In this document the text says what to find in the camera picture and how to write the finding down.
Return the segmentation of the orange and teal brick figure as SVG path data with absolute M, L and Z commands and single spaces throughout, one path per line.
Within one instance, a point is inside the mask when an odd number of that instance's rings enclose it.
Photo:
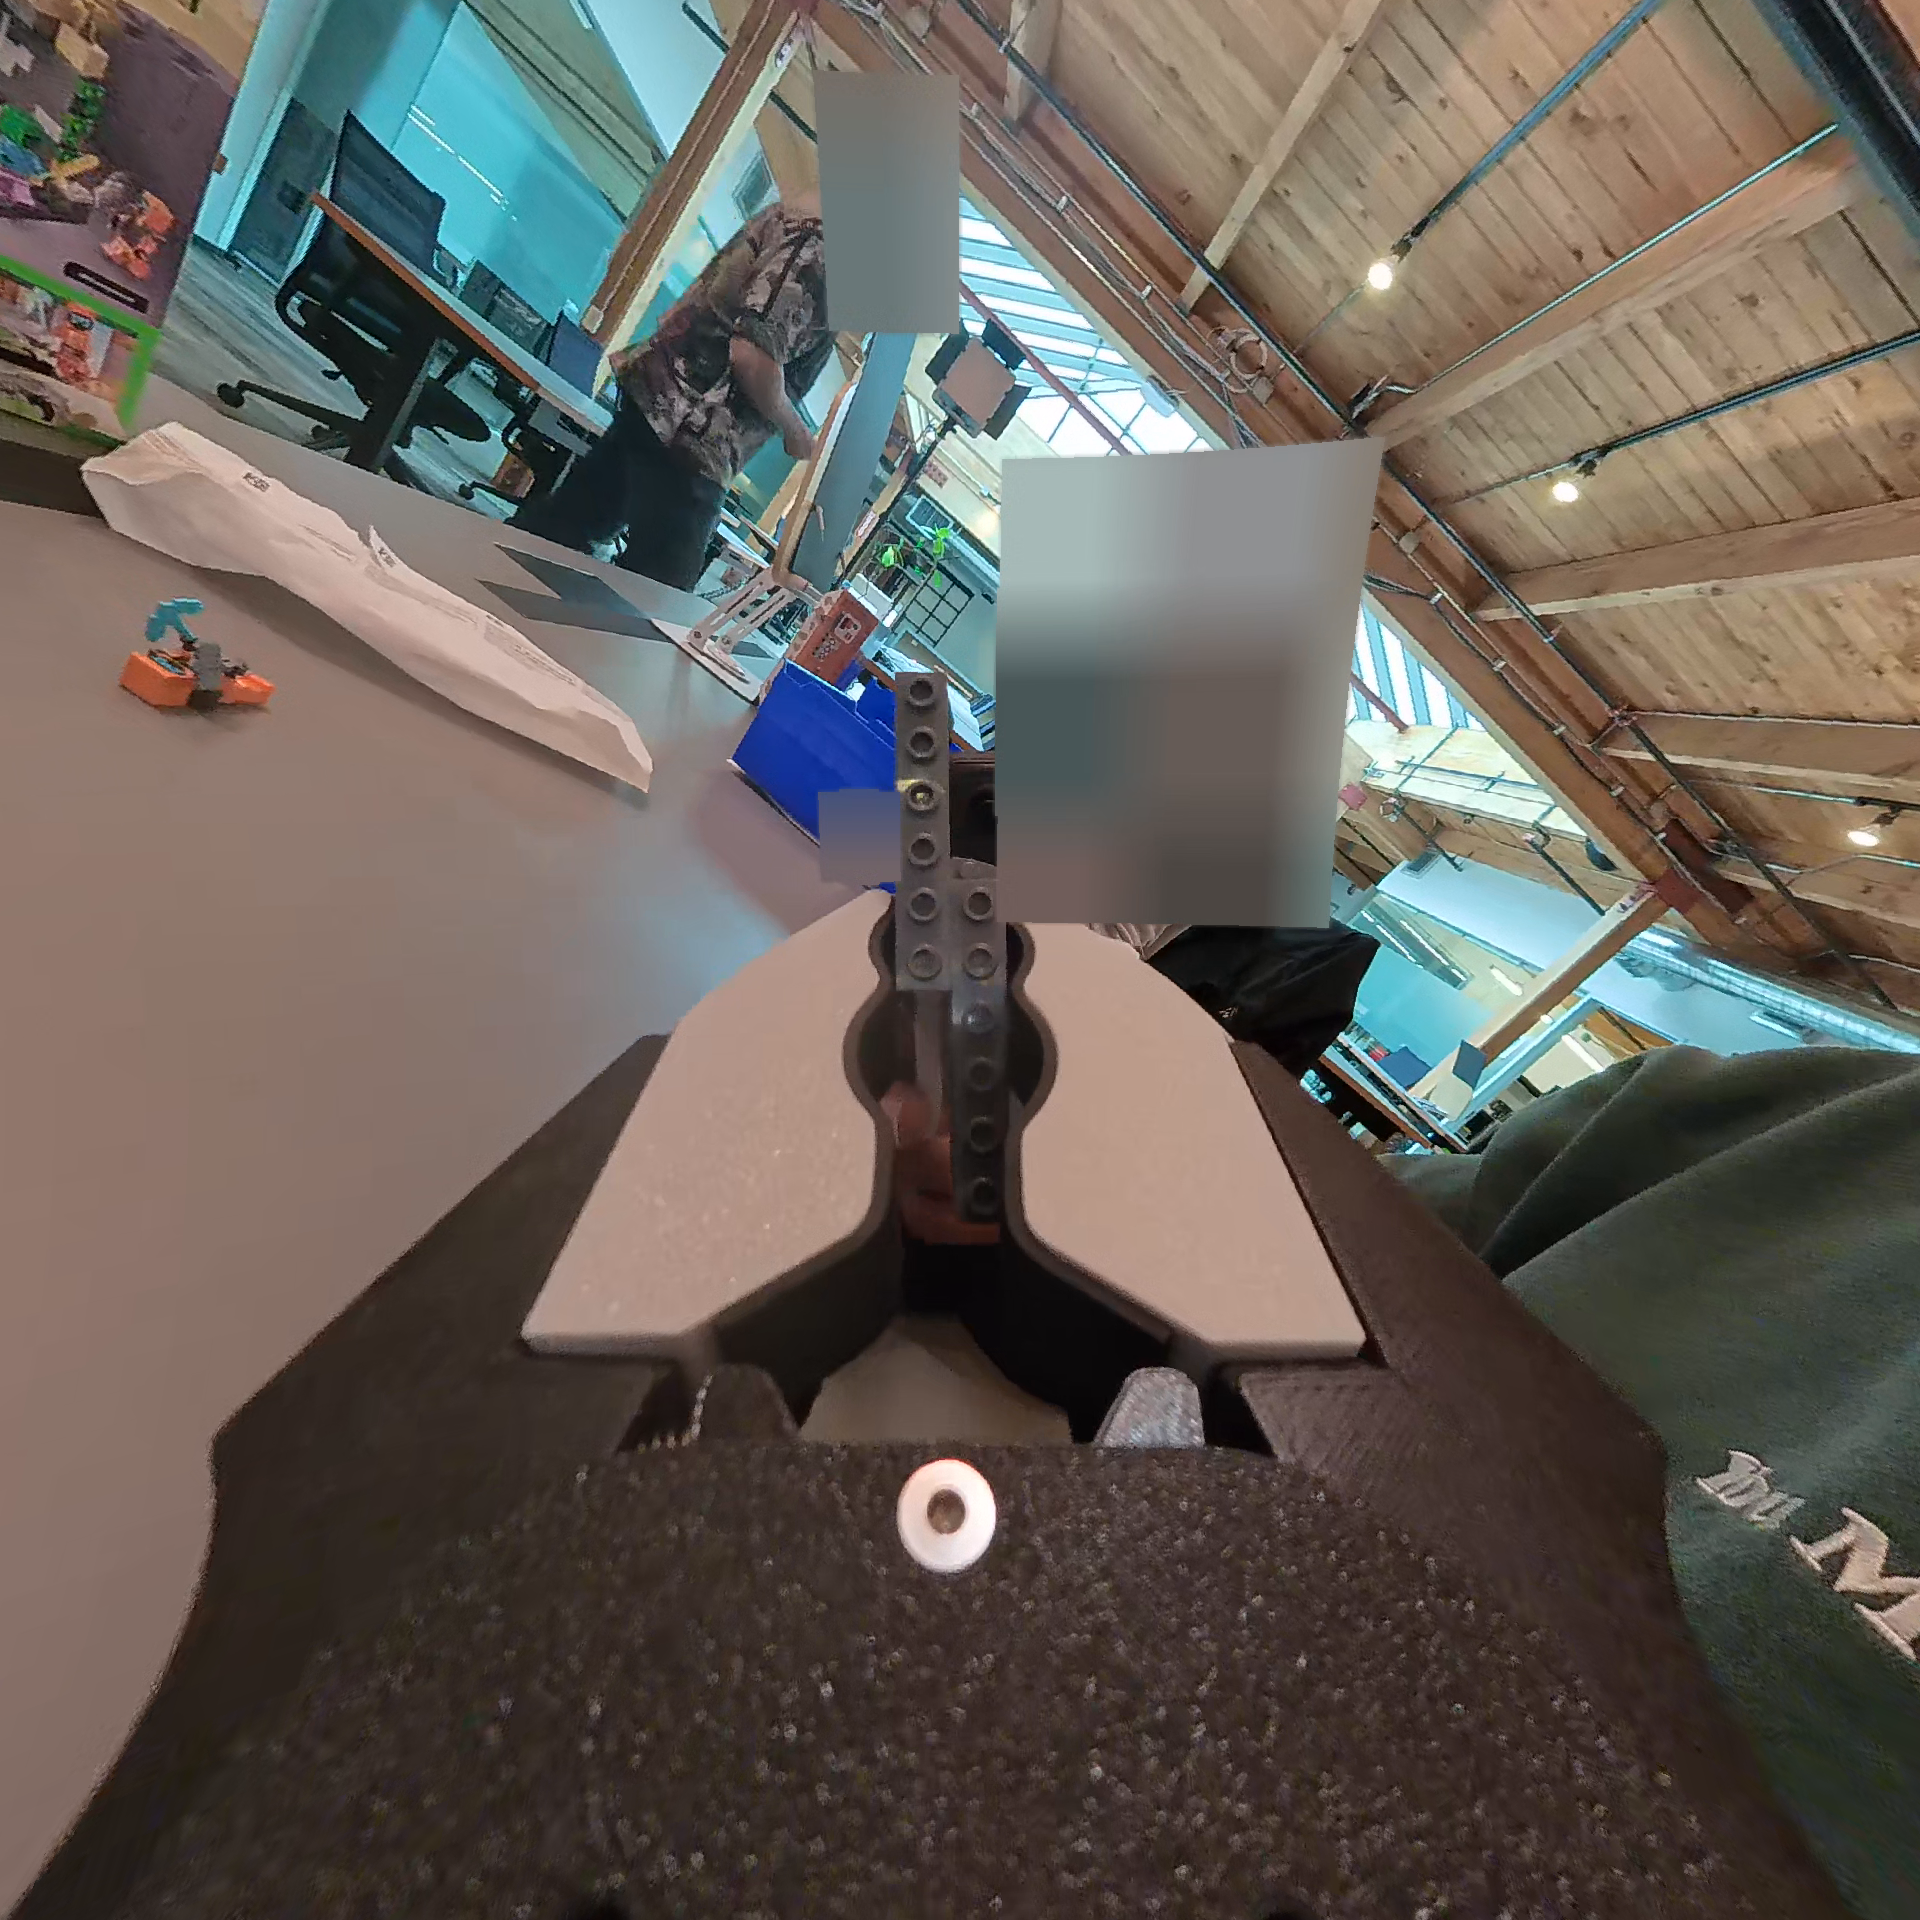
M 120 685 L 160 711 L 219 712 L 268 709 L 278 685 L 198 630 L 198 596 L 160 600 L 146 617 L 145 644 L 123 665 Z

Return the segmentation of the white paper bag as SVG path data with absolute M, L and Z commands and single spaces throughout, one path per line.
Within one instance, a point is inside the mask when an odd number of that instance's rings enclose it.
M 408 566 L 239 453 L 163 422 L 88 459 L 83 484 L 116 535 L 170 560 L 258 579 L 360 637 L 466 712 L 648 793 L 635 721 L 503 617 Z

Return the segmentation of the grey stepped brick wall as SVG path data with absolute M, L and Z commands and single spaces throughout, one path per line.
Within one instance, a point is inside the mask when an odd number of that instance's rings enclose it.
M 998 872 L 948 853 L 953 703 L 937 667 L 896 677 L 896 991 L 915 1080 L 946 1116 L 955 1203 L 1002 1220 L 1011 1120 L 1008 941 Z

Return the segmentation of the person's green sweatshirt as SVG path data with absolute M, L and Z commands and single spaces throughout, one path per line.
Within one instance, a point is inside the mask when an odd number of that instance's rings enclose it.
M 1388 1163 L 1667 1452 L 1688 1622 L 1854 1916 L 1918 1916 L 1918 1068 L 1663 1046 Z

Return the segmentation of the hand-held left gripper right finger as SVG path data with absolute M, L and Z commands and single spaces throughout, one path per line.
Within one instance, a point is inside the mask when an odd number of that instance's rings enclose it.
M 1226 1028 L 1105 932 L 1019 939 L 1041 1069 L 1006 1145 L 998 1365 L 1105 1403 L 1158 1365 L 1210 1388 L 1359 1360 L 1367 1327 Z

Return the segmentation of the grey upright board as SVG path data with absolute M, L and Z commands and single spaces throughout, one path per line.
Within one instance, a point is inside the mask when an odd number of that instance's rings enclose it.
M 783 555 L 791 579 L 827 592 L 868 504 L 868 492 L 896 421 L 905 375 L 920 344 L 915 331 L 878 331 L 858 377 L 836 395 L 820 443 L 808 461 Z

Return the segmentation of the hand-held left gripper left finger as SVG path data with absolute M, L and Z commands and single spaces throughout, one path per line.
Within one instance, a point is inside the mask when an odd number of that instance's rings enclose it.
M 887 1155 L 858 1036 L 887 984 L 887 894 L 751 959 L 666 1039 L 520 1336 L 652 1360 L 691 1384 L 751 1365 L 817 1396 L 896 1310 Z

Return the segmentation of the black ceiling pipe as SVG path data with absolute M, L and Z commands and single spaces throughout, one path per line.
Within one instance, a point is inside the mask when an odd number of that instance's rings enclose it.
M 1760 1 L 1841 127 L 1886 164 L 1918 157 L 1915 51 L 1882 1 Z

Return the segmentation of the long wooden office table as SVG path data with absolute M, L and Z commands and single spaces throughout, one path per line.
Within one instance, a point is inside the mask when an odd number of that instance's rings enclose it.
M 555 321 L 544 347 L 520 347 L 336 198 L 316 192 L 312 205 L 324 227 L 318 247 L 343 255 L 321 313 L 353 324 L 378 307 L 394 311 L 395 335 L 370 371 L 366 411 L 343 422 L 348 465 L 399 478 L 400 440 L 427 425 L 425 395 L 446 389 L 450 365 L 466 360 L 492 365 L 520 393 L 503 443 L 523 484 L 513 492 L 500 480 L 474 483 L 465 496 L 531 501 L 552 492 L 611 425 L 611 409 L 592 390 L 602 367 L 598 343 Z

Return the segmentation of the dark grey flat panel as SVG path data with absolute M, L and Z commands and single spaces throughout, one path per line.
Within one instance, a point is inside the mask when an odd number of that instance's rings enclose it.
M 516 547 L 500 547 L 496 553 L 513 560 L 532 581 L 532 585 L 483 583 L 487 595 L 516 617 L 583 633 L 672 639 L 668 629 L 638 611 L 632 599 L 595 571 Z

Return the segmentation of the black panel light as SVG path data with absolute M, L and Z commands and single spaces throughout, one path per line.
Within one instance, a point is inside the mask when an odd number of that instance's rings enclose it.
M 982 440 L 998 440 L 1031 395 L 998 350 L 964 328 L 939 343 L 926 372 L 942 421 Z

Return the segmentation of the black mesh office chair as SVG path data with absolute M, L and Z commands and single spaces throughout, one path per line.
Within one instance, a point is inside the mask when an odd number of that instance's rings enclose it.
M 350 221 L 390 245 L 410 267 L 440 283 L 434 252 L 446 209 L 444 196 L 415 177 L 353 113 L 343 121 L 328 198 Z M 430 301 L 410 293 L 395 271 L 383 267 L 329 217 L 321 219 L 312 245 L 281 283 L 274 307 L 295 335 L 323 351 L 328 375 L 343 377 L 375 415 L 390 406 L 400 375 L 430 372 L 444 347 L 454 353 L 450 372 L 460 372 L 474 358 L 472 350 L 455 344 L 442 328 L 442 318 Z M 230 406 L 258 395 L 312 417 L 318 422 L 312 436 L 316 448 L 348 448 L 362 425 L 360 415 L 263 389 L 255 380 L 226 381 L 215 389 L 215 395 Z M 383 465 L 390 478 L 408 486 L 422 483 L 395 448 L 410 448 L 419 425 L 458 440 L 490 440 L 490 422 L 454 393 L 444 377 L 427 377 L 415 411 L 395 422 L 394 448 Z

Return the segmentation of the person's right hand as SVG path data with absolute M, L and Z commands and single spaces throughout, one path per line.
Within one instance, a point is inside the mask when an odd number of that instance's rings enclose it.
M 892 1085 L 880 1107 L 895 1129 L 895 1188 L 904 1232 L 926 1246 L 994 1246 L 1000 1224 L 962 1215 L 955 1203 L 948 1116 L 911 1084 Z

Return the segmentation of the orange wooden crate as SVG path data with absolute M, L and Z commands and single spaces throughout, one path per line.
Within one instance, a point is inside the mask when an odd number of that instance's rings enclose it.
M 808 614 L 787 657 L 817 681 L 848 687 L 868 639 L 890 613 L 892 600 L 868 583 L 843 583 Z

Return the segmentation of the green printed toy box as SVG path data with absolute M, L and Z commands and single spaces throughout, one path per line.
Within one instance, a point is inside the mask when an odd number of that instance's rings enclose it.
M 2 405 L 129 433 L 266 7 L 2 5 Z

